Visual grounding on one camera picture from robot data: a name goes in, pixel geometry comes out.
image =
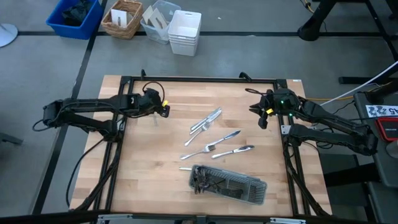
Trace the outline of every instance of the blue plastic bin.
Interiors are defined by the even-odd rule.
[[[93,6],[80,27],[63,25],[64,19],[62,17],[62,12],[69,7],[76,5],[78,1],[79,0],[61,0],[45,23],[49,25],[56,34],[62,37],[87,40],[93,33],[94,28],[100,22],[104,11],[98,0],[89,0],[90,2],[93,2]]]

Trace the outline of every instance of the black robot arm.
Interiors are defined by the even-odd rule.
[[[324,124],[330,128],[337,129],[345,134],[326,133],[308,129],[301,124],[293,124],[285,140],[293,146],[299,146],[302,142],[313,140],[346,146],[354,152],[365,156],[376,153],[377,137],[369,126],[354,123],[337,115],[325,111],[320,105],[297,96],[292,90],[282,88],[275,92],[267,90],[259,93],[256,90],[246,91],[261,94],[259,103],[250,106],[250,111],[260,116],[259,126],[267,128],[267,117],[277,114],[295,116],[303,121]]]
[[[135,93],[116,95],[108,99],[74,100],[67,98],[54,101],[44,106],[43,109],[42,121],[48,128],[57,128],[63,125],[75,126],[86,132],[98,131],[105,141],[117,142],[120,137],[118,136],[117,122],[98,121],[76,113],[109,111],[129,118],[139,118],[156,112],[166,118],[169,116],[170,106],[160,99],[158,91],[147,88],[142,96]]]

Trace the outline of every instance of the white plastic container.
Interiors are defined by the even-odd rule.
[[[201,14],[176,10],[169,26],[169,40],[173,53],[195,56],[200,34]]]
[[[186,56],[195,56],[198,44],[180,44],[170,41],[173,53]]]
[[[161,44],[167,44],[169,42],[168,31],[170,27],[170,22],[173,19],[174,12],[176,10],[181,10],[181,7],[167,1],[158,0],[157,2],[155,2],[152,8],[157,8],[159,12],[162,13],[166,22],[169,23],[169,25],[164,29],[156,29],[155,27],[145,24],[144,19],[141,19],[140,24],[147,33],[148,38]]]

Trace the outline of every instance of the white cable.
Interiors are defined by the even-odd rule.
[[[348,91],[348,92],[346,92],[346,93],[344,93],[344,94],[342,94],[342,95],[340,95],[340,96],[337,96],[337,97],[334,98],[334,99],[331,99],[331,100],[329,100],[329,101],[327,101],[327,102],[322,103],[321,106],[323,106],[323,105],[325,105],[325,104],[327,104],[327,103],[330,103],[330,102],[332,102],[332,101],[335,101],[335,100],[337,100],[337,99],[340,99],[341,97],[343,97],[343,96],[345,96],[345,95],[347,95],[347,94],[350,94],[350,93],[352,93],[352,92],[354,92],[354,91],[356,91],[356,90],[358,90],[358,89],[360,89],[360,88],[366,86],[367,84],[371,83],[373,80],[379,78],[381,75],[383,75],[384,73],[386,73],[386,72],[387,72],[388,70],[390,70],[393,66],[397,65],[397,63],[398,63],[398,62],[393,63],[390,67],[386,68],[384,71],[382,71],[380,74],[376,75],[375,77],[373,77],[371,80],[367,81],[366,83],[363,83],[362,85],[356,87],[355,89],[350,90],[350,91]]]

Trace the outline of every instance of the sticker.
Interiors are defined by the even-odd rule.
[[[370,118],[378,116],[398,116],[398,106],[366,105],[366,111]]]

